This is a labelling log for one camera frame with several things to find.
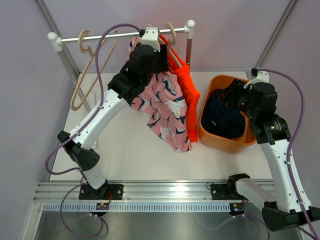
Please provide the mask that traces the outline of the navy blue shorts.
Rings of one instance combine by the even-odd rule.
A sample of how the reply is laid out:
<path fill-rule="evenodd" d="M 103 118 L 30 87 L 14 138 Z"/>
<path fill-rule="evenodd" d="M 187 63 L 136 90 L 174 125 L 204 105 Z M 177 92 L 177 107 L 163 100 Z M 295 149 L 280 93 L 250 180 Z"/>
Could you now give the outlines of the navy blue shorts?
<path fill-rule="evenodd" d="M 208 97 L 200 123 L 210 134 L 227 139 L 240 138 L 246 128 L 245 117 L 239 110 L 222 104 L 221 93 L 222 89 L 216 89 Z"/>

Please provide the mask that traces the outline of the cream hanger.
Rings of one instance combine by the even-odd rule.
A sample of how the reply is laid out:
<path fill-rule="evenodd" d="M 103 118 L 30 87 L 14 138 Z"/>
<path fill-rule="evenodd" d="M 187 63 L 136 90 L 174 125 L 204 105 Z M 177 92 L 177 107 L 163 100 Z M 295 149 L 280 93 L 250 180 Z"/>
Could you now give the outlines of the cream hanger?
<path fill-rule="evenodd" d="M 96 82 L 98 81 L 98 74 L 95 74 L 95 79 L 87 89 L 87 91 L 83 94 L 83 96 L 80 96 L 79 103 L 76 104 L 76 95 L 80 94 L 80 91 L 82 90 L 82 85 L 84 83 L 85 77 L 87 73 L 89 72 L 89 68 L 93 65 L 95 62 L 96 52 L 92 50 L 92 48 L 88 45 L 84 45 L 84 38 L 89 36 L 90 31 L 89 30 L 83 30 L 79 36 L 78 36 L 78 48 L 79 51 L 83 54 L 88 54 L 89 60 L 86 63 L 84 70 L 82 71 L 81 75 L 79 76 L 79 79 L 76 83 L 75 90 L 72 94 L 71 100 L 70 100 L 70 109 L 72 111 L 78 111 L 82 106 L 85 105 L 85 101 L 90 96 L 94 86 L 96 85 Z"/>

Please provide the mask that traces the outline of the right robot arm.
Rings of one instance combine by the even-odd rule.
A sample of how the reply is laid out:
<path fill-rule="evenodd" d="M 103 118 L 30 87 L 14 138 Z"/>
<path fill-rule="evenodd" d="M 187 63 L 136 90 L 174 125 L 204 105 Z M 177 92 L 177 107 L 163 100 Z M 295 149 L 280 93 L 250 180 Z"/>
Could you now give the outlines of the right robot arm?
<path fill-rule="evenodd" d="M 255 184 L 249 177 L 238 178 L 226 186 L 228 196 L 245 197 L 262 214 L 267 228 L 280 231 L 320 219 L 320 209 L 307 197 L 295 165 L 289 127 L 276 114 L 278 94 L 267 82 L 245 83 L 235 78 L 219 94 L 220 102 L 241 111 L 248 118 L 250 131 L 268 162 L 276 195 Z"/>

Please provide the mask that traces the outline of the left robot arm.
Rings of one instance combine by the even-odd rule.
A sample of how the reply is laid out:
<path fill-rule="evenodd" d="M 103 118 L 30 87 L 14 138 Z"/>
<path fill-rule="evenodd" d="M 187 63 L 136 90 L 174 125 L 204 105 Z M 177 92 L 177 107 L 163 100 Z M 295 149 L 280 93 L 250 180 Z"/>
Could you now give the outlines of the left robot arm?
<path fill-rule="evenodd" d="M 155 50 L 150 45 L 138 43 L 120 72 L 107 85 L 102 103 L 98 103 L 72 131 L 62 130 L 58 134 L 64 151 L 83 173 L 87 182 L 82 189 L 90 197 L 100 200 L 109 196 L 111 190 L 98 166 L 100 156 L 93 150 L 94 142 L 111 120 L 145 90 L 154 74 L 167 70 L 166 44 L 161 43 L 159 50 Z"/>

